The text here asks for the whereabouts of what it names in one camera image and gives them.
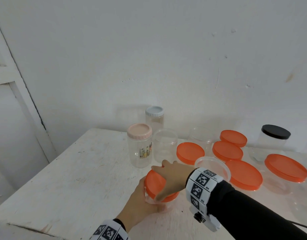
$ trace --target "white door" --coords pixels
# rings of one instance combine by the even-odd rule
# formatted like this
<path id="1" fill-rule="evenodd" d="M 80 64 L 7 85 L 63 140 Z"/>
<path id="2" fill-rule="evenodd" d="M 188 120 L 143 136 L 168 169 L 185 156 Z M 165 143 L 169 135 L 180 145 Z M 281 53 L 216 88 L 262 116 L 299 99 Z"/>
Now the white door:
<path id="1" fill-rule="evenodd" d="M 56 156 L 0 32 L 0 204 Z"/>

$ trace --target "orange plastic lid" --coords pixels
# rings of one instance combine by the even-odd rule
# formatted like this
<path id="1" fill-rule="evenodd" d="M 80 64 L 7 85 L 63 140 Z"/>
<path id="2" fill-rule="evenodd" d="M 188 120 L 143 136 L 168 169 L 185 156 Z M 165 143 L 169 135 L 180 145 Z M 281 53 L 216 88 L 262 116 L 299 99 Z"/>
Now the orange plastic lid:
<path id="1" fill-rule="evenodd" d="M 212 147 L 212 152 L 217 158 L 225 162 L 229 160 L 241 160 L 244 155 L 242 149 L 225 141 L 216 141 Z"/>
<path id="2" fill-rule="evenodd" d="M 237 147 L 244 147 L 247 144 L 247 137 L 242 133 L 226 129 L 220 133 L 220 140 L 235 144 Z"/>
<path id="3" fill-rule="evenodd" d="M 150 170 L 144 180 L 146 192 L 152 199 L 154 199 L 156 195 L 163 190 L 165 184 L 166 180 L 160 174 L 156 173 L 154 170 Z M 174 200 L 178 195 L 179 192 L 173 193 L 167 196 L 162 202 L 163 203 L 170 202 Z"/>
<path id="4" fill-rule="evenodd" d="M 225 163 L 231 172 L 233 185 L 243 190 L 257 190 L 260 188 L 263 178 L 261 173 L 245 161 L 231 160 Z"/>
<path id="5" fill-rule="evenodd" d="M 205 156 L 204 149 L 192 142 L 183 142 L 177 146 L 177 157 L 188 165 L 194 165 L 199 157 Z"/>
<path id="6" fill-rule="evenodd" d="M 302 183 L 307 178 L 307 169 L 287 156 L 269 154 L 264 164 L 272 173 L 288 181 Z"/>

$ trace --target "hand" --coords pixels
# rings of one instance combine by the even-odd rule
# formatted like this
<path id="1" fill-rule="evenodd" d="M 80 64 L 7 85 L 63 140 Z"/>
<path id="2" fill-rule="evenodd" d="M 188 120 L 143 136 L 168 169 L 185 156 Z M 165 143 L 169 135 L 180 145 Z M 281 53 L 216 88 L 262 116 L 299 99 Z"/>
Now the hand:
<path id="1" fill-rule="evenodd" d="M 152 166 L 151 168 L 166 180 L 165 187 L 156 195 L 155 201 L 157 202 L 161 202 L 168 195 L 186 188 L 187 178 L 194 170 L 192 166 L 180 164 L 176 161 L 171 164 L 167 160 L 162 161 L 162 167 Z"/>
<path id="2" fill-rule="evenodd" d="M 123 210 L 116 217 L 124 224 L 128 233 L 135 225 L 150 214 L 165 210 L 163 204 L 149 204 L 145 198 L 145 178 L 140 179 Z"/>

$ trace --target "right hand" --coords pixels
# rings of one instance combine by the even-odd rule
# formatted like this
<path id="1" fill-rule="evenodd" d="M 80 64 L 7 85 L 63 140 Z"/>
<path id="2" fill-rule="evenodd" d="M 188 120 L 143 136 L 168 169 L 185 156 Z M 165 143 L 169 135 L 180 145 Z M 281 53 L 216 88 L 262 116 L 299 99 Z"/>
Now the right hand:
<path id="1" fill-rule="evenodd" d="M 162 161 L 162 167 L 152 166 L 151 169 L 166 180 L 165 187 L 155 197 L 155 201 L 157 202 L 161 202 L 168 195 L 186 188 L 187 178 L 189 174 L 195 170 L 192 166 L 180 164 L 177 161 L 171 164 L 167 160 Z"/>

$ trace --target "wristband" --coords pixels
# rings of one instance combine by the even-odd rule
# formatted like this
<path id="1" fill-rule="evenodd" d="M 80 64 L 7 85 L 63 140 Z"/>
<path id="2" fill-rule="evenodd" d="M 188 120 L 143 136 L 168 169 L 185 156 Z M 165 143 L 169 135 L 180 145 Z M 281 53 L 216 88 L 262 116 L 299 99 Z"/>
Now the wristband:
<path id="1" fill-rule="evenodd" d="M 105 220 L 89 240 L 130 240 L 130 238 L 119 223 Z"/>
<path id="2" fill-rule="evenodd" d="M 223 177 L 205 169 L 198 168 L 191 173 L 186 185 L 186 198 L 192 204 L 191 213 L 198 222 L 202 222 L 212 231 L 217 231 L 221 224 L 213 215 L 208 214 L 207 203 L 212 190 Z"/>

